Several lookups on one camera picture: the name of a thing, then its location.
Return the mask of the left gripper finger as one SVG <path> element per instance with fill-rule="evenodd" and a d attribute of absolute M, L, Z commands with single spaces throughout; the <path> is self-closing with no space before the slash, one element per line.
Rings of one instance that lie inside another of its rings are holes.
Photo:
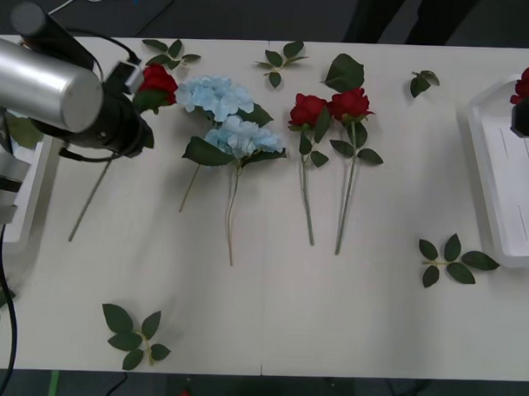
<path fill-rule="evenodd" d="M 139 117 L 139 147 L 140 149 L 153 149 L 155 146 L 154 133 L 144 118 Z"/>

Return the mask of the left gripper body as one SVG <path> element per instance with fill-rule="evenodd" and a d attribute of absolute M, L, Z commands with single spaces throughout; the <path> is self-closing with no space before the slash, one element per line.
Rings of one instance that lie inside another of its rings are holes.
<path fill-rule="evenodd" d="M 121 91 L 102 86 L 103 99 L 96 120 L 97 148 L 133 158 L 143 147 L 142 119 Z"/>

